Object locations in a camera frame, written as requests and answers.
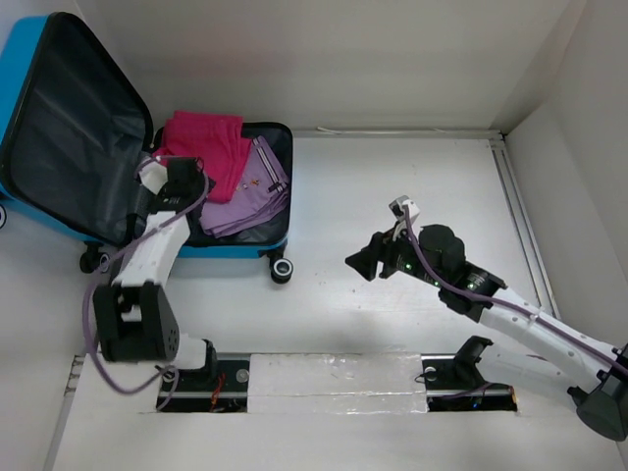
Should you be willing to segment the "pink cloth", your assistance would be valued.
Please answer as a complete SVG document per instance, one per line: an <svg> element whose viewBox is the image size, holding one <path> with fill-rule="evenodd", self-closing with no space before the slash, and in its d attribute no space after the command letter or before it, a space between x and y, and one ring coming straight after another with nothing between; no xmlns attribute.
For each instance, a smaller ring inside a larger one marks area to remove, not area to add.
<svg viewBox="0 0 628 471"><path fill-rule="evenodd" d="M155 156L195 157L215 183L211 202L232 200L248 160L251 140L241 135L243 117L178 110L166 122Z"/></svg>

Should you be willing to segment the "purple shirt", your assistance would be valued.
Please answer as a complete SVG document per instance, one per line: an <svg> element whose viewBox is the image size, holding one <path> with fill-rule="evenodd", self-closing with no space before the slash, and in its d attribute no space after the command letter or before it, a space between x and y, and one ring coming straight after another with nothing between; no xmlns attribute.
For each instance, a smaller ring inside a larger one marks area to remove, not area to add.
<svg viewBox="0 0 628 471"><path fill-rule="evenodd" d="M289 183L268 141L254 137L232 199L224 204L207 202L199 219L201 229L219 238L269 222L287 208Z"/></svg>

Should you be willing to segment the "blue kids suitcase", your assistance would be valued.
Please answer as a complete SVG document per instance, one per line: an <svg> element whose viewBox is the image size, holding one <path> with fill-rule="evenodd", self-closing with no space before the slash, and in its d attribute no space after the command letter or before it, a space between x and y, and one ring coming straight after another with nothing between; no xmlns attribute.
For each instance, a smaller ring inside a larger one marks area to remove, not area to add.
<svg viewBox="0 0 628 471"><path fill-rule="evenodd" d="M109 52L78 16L57 12L18 20L1 52L1 195L17 212L84 243L80 269L106 270L109 247L143 233L152 194L136 176L155 156L164 127ZM214 238L199 219L181 249L191 258L267 257L271 278L288 282L286 258L293 135L280 123L249 123L286 171L286 209L267 223Z"/></svg>

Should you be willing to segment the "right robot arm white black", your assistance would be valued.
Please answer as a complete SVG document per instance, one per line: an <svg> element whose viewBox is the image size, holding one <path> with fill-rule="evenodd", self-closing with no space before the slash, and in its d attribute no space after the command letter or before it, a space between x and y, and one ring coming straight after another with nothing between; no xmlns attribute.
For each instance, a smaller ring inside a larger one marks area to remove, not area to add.
<svg viewBox="0 0 628 471"><path fill-rule="evenodd" d="M368 282L402 273L436 288L450 311L529 349L524 355L490 339L469 339L453 362L462 385L502 383L552 397L602 437L626 441L627 349L590 338L529 304L504 280L469 262L449 227L414 233L398 222L374 233L344 262Z"/></svg>

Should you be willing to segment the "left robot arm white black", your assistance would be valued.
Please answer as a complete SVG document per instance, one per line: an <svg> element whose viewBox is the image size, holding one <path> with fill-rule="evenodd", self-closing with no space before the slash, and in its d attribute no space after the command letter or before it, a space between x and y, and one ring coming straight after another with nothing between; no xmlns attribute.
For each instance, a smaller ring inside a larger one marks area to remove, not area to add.
<svg viewBox="0 0 628 471"><path fill-rule="evenodd" d="M165 285L213 183L194 157L155 158L140 165L138 176L152 194L143 233L91 302L106 361L166 363L176 358L181 335Z"/></svg>

